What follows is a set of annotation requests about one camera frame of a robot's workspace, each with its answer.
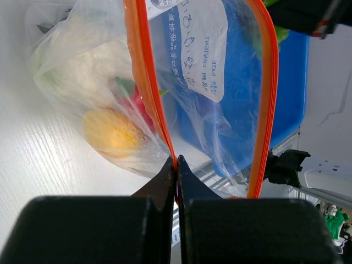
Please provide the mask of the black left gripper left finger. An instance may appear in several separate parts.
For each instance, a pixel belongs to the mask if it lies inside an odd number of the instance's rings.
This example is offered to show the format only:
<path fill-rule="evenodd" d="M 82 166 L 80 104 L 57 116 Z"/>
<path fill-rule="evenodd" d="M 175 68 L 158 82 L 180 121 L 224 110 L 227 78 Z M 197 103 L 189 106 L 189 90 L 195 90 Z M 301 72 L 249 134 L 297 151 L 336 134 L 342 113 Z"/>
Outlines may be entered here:
<path fill-rule="evenodd" d="M 22 209 L 1 263 L 169 263 L 171 158 L 131 196 L 39 196 Z"/>

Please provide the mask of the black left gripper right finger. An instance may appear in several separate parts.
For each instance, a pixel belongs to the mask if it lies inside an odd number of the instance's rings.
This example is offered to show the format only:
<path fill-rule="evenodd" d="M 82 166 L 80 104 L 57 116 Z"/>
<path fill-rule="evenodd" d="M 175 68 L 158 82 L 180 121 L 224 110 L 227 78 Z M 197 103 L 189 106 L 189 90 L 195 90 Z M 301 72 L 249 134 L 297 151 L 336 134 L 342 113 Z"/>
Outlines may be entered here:
<path fill-rule="evenodd" d="M 182 263 L 342 263 L 325 222 L 300 199 L 224 199 L 178 157 Z"/>

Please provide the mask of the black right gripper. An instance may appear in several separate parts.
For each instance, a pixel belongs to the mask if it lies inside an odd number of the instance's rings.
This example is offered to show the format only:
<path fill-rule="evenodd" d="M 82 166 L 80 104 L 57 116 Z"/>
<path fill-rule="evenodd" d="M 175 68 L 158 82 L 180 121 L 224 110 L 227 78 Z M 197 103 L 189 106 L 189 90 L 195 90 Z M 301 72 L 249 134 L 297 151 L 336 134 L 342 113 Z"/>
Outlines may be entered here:
<path fill-rule="evenodd" d="M 321 39 L 340 24 L 351 26 L 349 0 L 276 1 L 267 10 L 274 25 Z"/>

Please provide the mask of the green grape bunch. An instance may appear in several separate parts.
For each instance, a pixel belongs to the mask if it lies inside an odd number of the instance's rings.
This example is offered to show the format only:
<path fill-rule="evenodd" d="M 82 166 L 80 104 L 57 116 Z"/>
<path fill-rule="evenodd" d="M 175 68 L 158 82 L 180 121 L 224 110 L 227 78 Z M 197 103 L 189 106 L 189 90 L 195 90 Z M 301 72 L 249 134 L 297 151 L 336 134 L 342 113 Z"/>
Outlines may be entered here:
<path fill-rule="evenodd" d="M 262 0 L 262 2 L 264 3 L 264 5 L 266 7 L 269 7 L 275 3 L 278 2 L 278 0 Z M 277 26 L 275 25 L 275 32 L 276 32 L 276 37 L 277 37 L 277 41 L 278 41 L 278 45 L 281 44 L 282 41 L 284 41 L 288 35 L 289 35 L 289 30 L 285 29 L 283 27 Z M 262 57 L 262 44 L 261 44 L 261 34 L 260 32 L 258 32 L 253 40 L 253 44 L 252 44 L 257 52 L 257 55 L 259 57 Z"/>

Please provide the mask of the orange yellow bell pepper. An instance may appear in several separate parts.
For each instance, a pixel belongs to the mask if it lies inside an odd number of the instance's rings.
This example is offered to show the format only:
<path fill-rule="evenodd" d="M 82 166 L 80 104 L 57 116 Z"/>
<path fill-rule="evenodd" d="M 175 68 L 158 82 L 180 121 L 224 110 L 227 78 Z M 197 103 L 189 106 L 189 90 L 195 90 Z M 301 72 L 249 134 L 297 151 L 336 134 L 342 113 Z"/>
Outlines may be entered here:
<path fill-rule="evenodd" d="M 135 155 L 149 140 L 126 116 L 112 109 L 86 112 L 82 119 L 84 138 L 102 155 L 127 158 Z"/>

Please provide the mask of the red chili pepper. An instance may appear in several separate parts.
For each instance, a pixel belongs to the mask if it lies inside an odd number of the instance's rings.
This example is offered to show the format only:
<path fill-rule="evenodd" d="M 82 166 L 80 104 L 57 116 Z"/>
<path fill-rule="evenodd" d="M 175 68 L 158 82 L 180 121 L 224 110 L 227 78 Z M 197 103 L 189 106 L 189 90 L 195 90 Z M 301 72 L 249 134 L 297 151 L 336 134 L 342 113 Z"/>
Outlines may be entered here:
<path fill-rule="evenodd" d="M 142 96 L 140 96 L 135 82 L 133 80 L 124 79 L 117 76 L 114 79 L 118 87 L 118 95 L 123 98 L 123 102 L 126 103 L 132 110 L 134 110 L 135 107 L 139 111 L 149 129 L 155 135 L 156 129 L 154 127 L 153 120 L 146 111 L 146 107 L 142 101 Z"/>

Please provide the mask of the clear zip top bag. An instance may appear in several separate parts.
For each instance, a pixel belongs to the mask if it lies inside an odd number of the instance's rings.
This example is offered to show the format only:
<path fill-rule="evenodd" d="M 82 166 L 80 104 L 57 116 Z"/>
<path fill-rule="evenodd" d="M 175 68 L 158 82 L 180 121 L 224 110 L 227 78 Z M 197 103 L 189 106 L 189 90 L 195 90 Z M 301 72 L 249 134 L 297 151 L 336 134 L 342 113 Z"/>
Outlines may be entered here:
<path fill-rule="evenodd" d="M 113 158 L 101 155 L 120 168 L 145 177 L 151 177 L 166 159 L 171 158 L 173 168 L 178 168 L 177 158 L 179 155 L 184 154 L 177 154 L 175 152 L 163 110 L 161 99 L 166 92 L 159 87 L 146 3 L 147 1 L 35 2 L 29 5 L 25 16 L 25 32 L 27 45 L 26 57 L 29 70 L 38 90 L 50 104 L 72 123 L 73 127 L 83 138 L 82 120 L 86 112 L 97 109 L 112 109 L 126 116 L 145 133 L 148 142 L 138 149 L 135 155 L 127 158 Z M 38 87 L 31 70 L 31 55 L 50 30 L 60 22 L 64 22 L 75 15 L 83 17 L 86 21 L 106 19 L 108 22 L 126 31 L 135 85 L 138 88 L 140 96 L 142 96 L 147 113 L 153 120 L 156 129 L 155 135 L 151 132 L 139 111 L 135 107 L 132 110 L 123 100 L 117 101 L 115 107 L 86 108 L 82 104 L 73 106 L 71 103 L 59 101 L 56 97 Z M 257 148 L 256 152 L 261 154 L 261 159 L 258 163 L 253 163 L 245 167 L 233 177 L 225 178 L 226 182 L 223 185 L 223 190 L 226 193 L 250 199 L 259 197 L 268 150 L 261 151 Z"/>

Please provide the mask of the white cauliflower with leaves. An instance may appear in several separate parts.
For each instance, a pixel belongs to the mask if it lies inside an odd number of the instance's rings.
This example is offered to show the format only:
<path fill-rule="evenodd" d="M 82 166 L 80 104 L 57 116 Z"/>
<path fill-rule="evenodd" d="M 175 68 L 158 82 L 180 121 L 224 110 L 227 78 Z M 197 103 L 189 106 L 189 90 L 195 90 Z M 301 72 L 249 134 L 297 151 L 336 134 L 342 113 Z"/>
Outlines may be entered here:
<path fill-rule="evenodd" d="M 75 15 L 60 22 L 30 62 L 38 87 L 73 106 L 115 107 L 135 93 L 127 33 L 106 19 Z"/>

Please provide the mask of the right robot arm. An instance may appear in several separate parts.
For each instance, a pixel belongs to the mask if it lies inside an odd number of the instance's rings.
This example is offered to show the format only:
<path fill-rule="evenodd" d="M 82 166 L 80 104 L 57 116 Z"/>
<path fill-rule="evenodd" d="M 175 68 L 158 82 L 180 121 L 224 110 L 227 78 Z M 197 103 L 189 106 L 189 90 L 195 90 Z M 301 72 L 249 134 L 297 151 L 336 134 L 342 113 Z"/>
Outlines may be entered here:
<path fill-rule="evenodd" d="M 267 8 L 275 26 L 324 39 L 335 26 L 351 26 L 351 1 L 276 1 Z M 285 151 L 269 169 L 271 183 L 287 183 L 310 195 L 351 208 L 351 166 Z"/>

